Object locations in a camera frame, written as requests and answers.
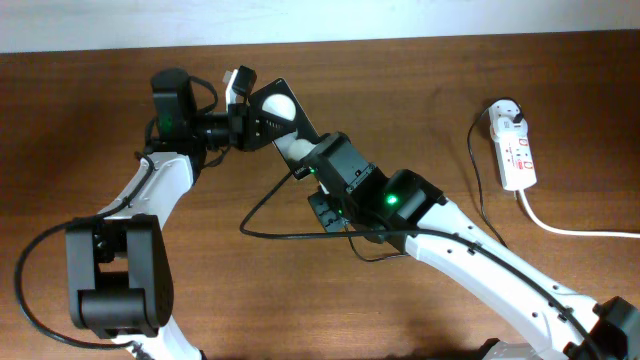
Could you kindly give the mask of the white power strip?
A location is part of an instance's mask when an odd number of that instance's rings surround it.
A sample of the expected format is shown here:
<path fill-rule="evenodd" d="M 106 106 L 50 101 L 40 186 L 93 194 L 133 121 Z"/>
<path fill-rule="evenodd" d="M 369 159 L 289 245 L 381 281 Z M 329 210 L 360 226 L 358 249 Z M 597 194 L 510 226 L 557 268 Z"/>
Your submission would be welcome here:
<path fill-rule="evenodd" d="M 528 134 L 526 137 L 494 141 L 494 144 L 500 178 L 505 190 L 518 192 L 537 183 Z"/>

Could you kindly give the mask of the black smartphone with white circles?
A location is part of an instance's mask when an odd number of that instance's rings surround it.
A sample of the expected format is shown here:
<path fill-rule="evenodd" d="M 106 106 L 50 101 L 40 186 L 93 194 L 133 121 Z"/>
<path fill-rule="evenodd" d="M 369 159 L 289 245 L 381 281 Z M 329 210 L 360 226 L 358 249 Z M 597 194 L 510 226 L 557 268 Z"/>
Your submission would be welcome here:
<path fill-rule="evenodd" d="M 311 174 L 298 160 L 288 158 L 288 150 L 296 140 L 315 144 L 321 136 L 309 120 L 289 84 L 278 78 L 254 91 L 248 98 L 249 122 L 246 145 L 251 150 L 273 144 L 296 180 Z"/>

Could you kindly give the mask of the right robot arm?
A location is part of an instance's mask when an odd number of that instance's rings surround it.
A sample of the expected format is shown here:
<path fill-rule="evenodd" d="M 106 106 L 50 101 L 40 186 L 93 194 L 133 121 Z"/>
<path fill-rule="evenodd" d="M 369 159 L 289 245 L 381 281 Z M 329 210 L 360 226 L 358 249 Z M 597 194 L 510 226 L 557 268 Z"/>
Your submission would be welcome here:
<path fill-rule="evenodd" d="M 388 243 L 439 270 L 524 339 L 495 343 L 489 359 L 636 359 L 639 311 L 621 297 L 599 303 L 548 277 L 479 229 L 420 175 L 385 176 L 343 133 L 297 140 L 291 160 L 320 184 L 331 226 Z"/>

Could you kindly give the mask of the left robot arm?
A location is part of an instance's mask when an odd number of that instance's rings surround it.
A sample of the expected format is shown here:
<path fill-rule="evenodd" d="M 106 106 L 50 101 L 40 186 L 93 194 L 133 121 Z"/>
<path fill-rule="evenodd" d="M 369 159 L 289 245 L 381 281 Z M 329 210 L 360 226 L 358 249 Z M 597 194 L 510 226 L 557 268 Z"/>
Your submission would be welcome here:
<path fill-rule="evenodd" d="M 180 68 L 150 81 L 157 115 L 139 169 L 100 213 L 65 231 L 70 317 L 109 348 L 146 359 L 201 359 L 172 316 L 174 287 L 162 228 L 219 148 L 260 149 L 295 131 L 300 107 L 277 79 L 255 90 L 255 72 L 228 73 L 226 109 L 196 104 L 197 77 Z"/>

